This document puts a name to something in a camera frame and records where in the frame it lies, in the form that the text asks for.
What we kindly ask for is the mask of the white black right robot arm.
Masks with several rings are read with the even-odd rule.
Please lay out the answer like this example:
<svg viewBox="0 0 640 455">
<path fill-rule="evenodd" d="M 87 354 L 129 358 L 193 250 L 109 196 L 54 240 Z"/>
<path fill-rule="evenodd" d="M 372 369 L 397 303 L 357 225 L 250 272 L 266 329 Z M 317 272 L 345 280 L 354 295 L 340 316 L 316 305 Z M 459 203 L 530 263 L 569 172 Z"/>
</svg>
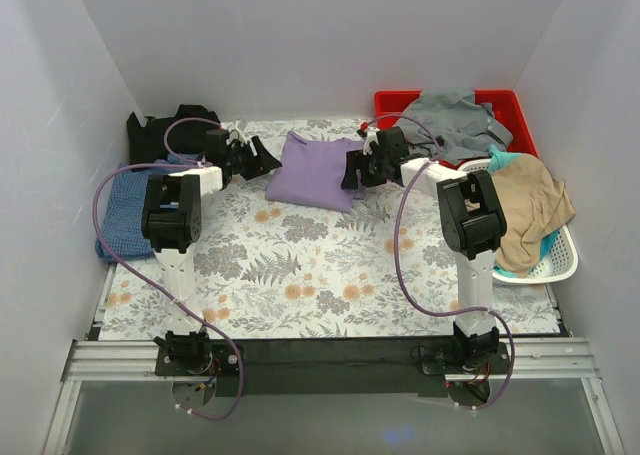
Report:
<svg viewBox="0 0 640 455">
<path fill-rule="evenodd" d="M 404 188 L 393 235 L 400 290 L 417 311 L 453 319 L 450 347 L 436 357 L 437 363 L 469 373 L 479 370 L 498 353 L 500 345 L 496 326 L 500 320 L 493 310 L 493 268 L 507 222 L 491 175 L 483 170 L 466 173 L 410 153 L 398 127 L 377 130 L 364 123 L 358 134 L 364 145 L 347 153 L 341 187 L 369 188 L 393 182 Z M 413 189 L 438 202 L 442 235 L 456 264 L 458 308 L 453 311 L 433 312 L 421 307 L 403 279 L 399 231 Z"/>
</svg>

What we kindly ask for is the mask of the purple polo shirt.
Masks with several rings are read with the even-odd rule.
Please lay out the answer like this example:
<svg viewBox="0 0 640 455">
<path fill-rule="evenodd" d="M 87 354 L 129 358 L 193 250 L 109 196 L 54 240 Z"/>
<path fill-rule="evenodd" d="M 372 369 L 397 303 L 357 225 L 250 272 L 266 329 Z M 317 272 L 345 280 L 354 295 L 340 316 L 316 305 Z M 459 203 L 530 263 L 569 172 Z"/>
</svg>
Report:
<svg viewBox="0 0 640 455">
<path fill-rule="evenodd" d="M 365 197 L 365 191 L 341 188 L 346 154 L 362 150 L 363 144 L 347 138 L 309 140 L 290 131 L 280 158 L 282 166 L 271 177 L 266 199 L 350 212 L 353 202 Z"/>
</svg>

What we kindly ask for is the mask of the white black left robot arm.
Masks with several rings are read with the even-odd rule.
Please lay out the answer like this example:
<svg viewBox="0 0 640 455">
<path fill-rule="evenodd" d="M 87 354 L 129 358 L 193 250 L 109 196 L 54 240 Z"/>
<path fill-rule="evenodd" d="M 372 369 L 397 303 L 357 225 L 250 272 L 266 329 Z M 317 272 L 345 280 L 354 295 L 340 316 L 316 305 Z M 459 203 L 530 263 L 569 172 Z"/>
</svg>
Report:
<svg viewBox="0 0 640 455">
<path fill-rule="evenodd" d="M 202 310 L 194 257 L 203 225 L 202 199 L 224 190 L 235 175 L 251 180 L 281 166 L 238 120 L 206 133 L 202 161 L 148 178 L 141 230 L 160 265 L 163 287 L 172 295 L 168 330 L 156 342 L 170 364 L 189 374 L 208 373 L 215 361 L 207 329 L 197 320 Z"/>
</svg>

